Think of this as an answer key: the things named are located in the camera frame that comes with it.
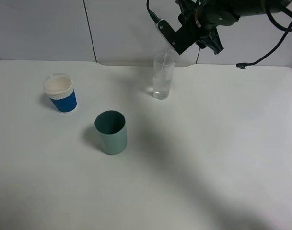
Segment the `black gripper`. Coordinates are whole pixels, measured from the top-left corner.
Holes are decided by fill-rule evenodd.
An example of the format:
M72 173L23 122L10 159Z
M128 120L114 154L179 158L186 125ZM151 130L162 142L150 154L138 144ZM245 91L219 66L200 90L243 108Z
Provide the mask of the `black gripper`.
M227 0L176 0L181 10L178 19L181 23L194 20L200 28L196 44L200 49L210 48L215 55L224 50L217 26L231 26L239 21Z

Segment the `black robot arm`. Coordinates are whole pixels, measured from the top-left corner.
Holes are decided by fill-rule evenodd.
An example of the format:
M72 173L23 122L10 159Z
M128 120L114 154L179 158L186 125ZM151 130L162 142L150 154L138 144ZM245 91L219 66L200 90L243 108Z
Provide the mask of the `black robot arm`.
M209 48L214 54L223 51L217 27L231 26L242 17L266 15L270 22L285 34L292 32L292 11L289 0L178 0L181 9L178 19L181 28L178 41L171 44L182 54L192 44Z

